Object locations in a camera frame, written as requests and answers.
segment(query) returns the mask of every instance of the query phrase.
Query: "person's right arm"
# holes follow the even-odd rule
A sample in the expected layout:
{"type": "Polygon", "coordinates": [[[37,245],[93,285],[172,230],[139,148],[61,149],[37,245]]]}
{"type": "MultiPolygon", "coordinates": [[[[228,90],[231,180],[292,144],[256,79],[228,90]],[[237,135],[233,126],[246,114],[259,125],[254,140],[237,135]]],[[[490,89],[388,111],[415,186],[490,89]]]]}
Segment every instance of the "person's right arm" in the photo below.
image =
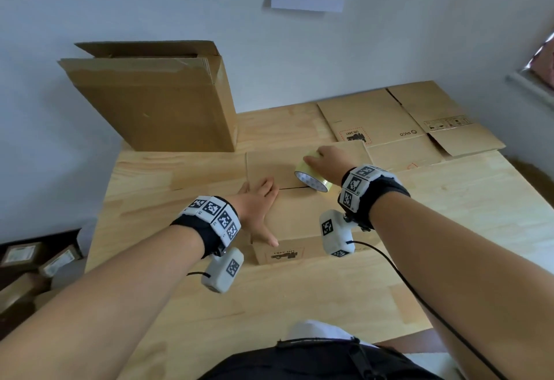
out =
{"type": "MultiPolygon", "coordinates": [[[[319,151],[305,160],[334,184],[361,164],[335,147],[319,151]]],[[[401,193],[381,196],[369,218],[421,298],[505,376],[552,378],[554,275],[401,193]]],[[[469,378],[496,378],[430,320],[469,378]]]]}

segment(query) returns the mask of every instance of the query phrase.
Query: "forearm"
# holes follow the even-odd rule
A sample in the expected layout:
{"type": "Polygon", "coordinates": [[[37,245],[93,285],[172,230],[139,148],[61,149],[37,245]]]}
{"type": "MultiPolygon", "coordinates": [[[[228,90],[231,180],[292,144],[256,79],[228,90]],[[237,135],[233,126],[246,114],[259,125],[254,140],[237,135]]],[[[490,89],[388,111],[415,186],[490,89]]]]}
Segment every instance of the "forearm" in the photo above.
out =
{"type": "Polygon", "coordinates": [[[203,253],[173,225],[95,268],[0,342],[3,378],[116,378],[203,253]]]}
{"type": "Polygon", "coordinates": [[[551,364],[552,274],[399,193],[370,221],[420,296],[497,367],[519,378],[551,364]]]}

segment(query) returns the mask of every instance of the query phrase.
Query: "wooden table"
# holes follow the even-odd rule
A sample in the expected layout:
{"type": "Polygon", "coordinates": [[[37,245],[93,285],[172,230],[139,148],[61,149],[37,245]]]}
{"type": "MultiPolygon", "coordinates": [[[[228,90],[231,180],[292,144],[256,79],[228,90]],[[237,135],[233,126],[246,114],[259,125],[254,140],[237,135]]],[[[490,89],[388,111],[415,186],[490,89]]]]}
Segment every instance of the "wooden table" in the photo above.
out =
{"type": "MultiPolygon", "coordinates": [[[[315,104],[243,113],[239,122],[239,152],[335,141],[315,104]]],[[[400,178],[416,200],[554,272],[554,210],[499,152],[420,167],[400,178]]],[[[239,153],[122,151],[87,270],[165,227],[197,195],[235,193],[244,180],[239,153]]],[[[244,237],[239,244],[246,261],[232,288],[218,295],[197,277],[184,279],[122,378],[196,378],[232,353],[272,346],[293,323],[309,318],[369,342],[430,327],[375,252],[258,266],[244,237]]]]}

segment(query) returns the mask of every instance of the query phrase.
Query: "person's left hand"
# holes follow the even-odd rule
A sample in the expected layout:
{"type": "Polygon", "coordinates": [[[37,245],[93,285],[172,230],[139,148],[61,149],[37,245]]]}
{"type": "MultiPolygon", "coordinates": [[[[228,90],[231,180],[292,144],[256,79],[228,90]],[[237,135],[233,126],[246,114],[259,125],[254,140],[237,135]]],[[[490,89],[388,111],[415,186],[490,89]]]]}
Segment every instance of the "person's left hand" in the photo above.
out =
{"type": "Polygon", "coordinates": [[[266,227],[264,218],[277,194],[279,194],[279,187],[273,177],[265,177],[253,188],[250,188],[249,183],[245,181],[236,195],[225,197],[237,211],[242,227],[253,237],[273,247],[277,247],[279,241],[266,227]]]}

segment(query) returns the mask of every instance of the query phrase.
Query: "white cloth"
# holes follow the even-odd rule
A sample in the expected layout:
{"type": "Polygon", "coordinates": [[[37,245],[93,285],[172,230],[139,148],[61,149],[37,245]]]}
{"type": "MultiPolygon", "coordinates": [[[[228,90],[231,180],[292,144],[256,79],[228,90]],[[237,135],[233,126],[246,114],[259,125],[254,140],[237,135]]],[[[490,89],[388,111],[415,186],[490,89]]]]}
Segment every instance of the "white cloth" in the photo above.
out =
{"type": "MultiPolygon", "coordinates": [[[[317,320],[306,320],[291,327],[286,340],[301,338],[350,339],[352,337],[353,335],[338,326],[328,325],[317,320]]],[[[375,345],[364,341],[360,343],[376,348],[375,345]]],[[[406,354],[406,357],[444,380],[460,380],[462,378],[457,370],[456,363],[445,352],[406,354]]]]}

